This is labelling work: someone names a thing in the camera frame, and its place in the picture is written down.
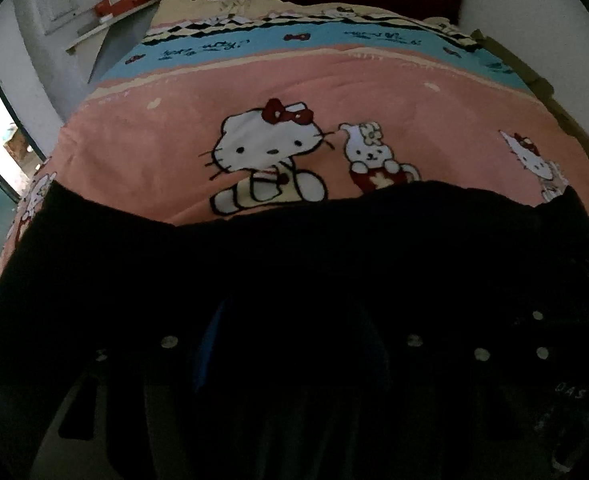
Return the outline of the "pink Hello Kitty blanket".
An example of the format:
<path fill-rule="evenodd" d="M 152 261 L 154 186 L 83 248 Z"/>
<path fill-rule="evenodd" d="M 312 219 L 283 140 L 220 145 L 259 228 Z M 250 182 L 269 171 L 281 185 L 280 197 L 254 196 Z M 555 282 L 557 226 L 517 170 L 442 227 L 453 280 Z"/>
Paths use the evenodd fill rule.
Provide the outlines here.
<path fill-rule="evenodd" d="M 22 198 L 0 299 L 458 266 L 589 284 L 589 156 L 511 66 L 367 6 L 162 0 Z"/>

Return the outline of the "olive mattress edge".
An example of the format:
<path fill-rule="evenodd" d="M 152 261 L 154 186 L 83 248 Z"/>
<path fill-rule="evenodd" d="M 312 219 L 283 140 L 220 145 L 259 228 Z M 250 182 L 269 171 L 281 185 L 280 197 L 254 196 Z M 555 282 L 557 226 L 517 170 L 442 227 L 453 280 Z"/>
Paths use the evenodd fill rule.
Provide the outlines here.
<path fill-rule="evenodd" d="M 579 142 L 584 153 L 589 159 L 589 135 L 575 121 L 567 110 L 564 109 L 555 99 L 554 87 L 527 63 L 523 62 L 517 55 L 509 51 L 507 47 L 500 44 L 494 38 L 485 35 L 477 29 L 471 33 L 471 38 L 477 41 L 481 47 L 500 58 L 511 68 L 527 85 L 531 92 L 544 104 L 549 112 L 555 117 L 560 128 Z"/>

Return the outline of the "black large jacket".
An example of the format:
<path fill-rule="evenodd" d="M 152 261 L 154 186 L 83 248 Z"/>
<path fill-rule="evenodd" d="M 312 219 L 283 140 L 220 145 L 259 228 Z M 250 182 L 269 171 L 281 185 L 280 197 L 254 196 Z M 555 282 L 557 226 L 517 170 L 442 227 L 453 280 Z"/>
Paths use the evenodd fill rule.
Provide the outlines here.
<path fill-rule="evenodd" d="M 548 479 L 589 479 L 589 284 L 544 289 L 467 266 L 396 285 L 12 292 L 0 299 L 0 479 L 29 478 L 58 408 L 102 354 L 213 310 L 186 479 L 403 479 L 407 332 L 556 334 Z"/>

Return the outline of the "white wall shelf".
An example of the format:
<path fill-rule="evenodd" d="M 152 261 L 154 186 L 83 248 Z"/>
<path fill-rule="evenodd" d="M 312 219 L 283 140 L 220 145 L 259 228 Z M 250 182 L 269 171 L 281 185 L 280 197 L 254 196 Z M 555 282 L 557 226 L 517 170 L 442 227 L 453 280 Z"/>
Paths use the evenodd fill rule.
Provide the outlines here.
<path fill-rule="evenodd" d="M 154 4 L 158 3 L 159 1 L 160 0 L 150 0 L 146 3 L 141 4 L 140 6 L 135 6 L 135 8 L 128 10 L 128 11 L 120 14 L 119 16 L 116 16 L 115 18 L 109 18 L 109 20 L 101 22 L 98 26 L 89 30 L 85 34 L 78 36 L 78 38 L 76 38 L 74 41 L 72 41 L 71 44 L 69 44 L 66 47 L 66 52 L 71 54 L 76 49 L 76 47 L 78 47 L 82 42 L 89 40 L 89 38 L 92 38 L 96 35 L 99 35 L 101 32 L 108 32 L 108 30 L 111 26 L 116 25 L 116 23 L 120 23 L 121 21 L 125 20 L 126 18 L 129 18 L 131 15 L 134 15 L 142 10 L 146 10 L 146 9 L 150 8 L 150 6 L 153 6 Z"/>

